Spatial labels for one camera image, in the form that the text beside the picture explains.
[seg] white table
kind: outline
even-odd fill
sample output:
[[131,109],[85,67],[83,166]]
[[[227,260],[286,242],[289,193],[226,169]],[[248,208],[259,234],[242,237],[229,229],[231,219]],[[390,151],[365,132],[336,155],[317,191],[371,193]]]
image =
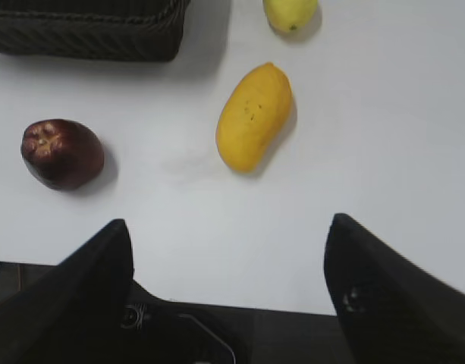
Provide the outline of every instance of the white table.
[[[297,125],[241,177],[215,127],[266,61],[291,79]],[[30,176],[21,134],[45,118],[105,142],[95,183],[58,193]],[[122,217],[135,278],[163,299],[333,313],[335,212],[465,292],[465,0],[324,0],[290,41],[260,0],[193,0],[170,64],[0,55],[0,260],[57,264]]]

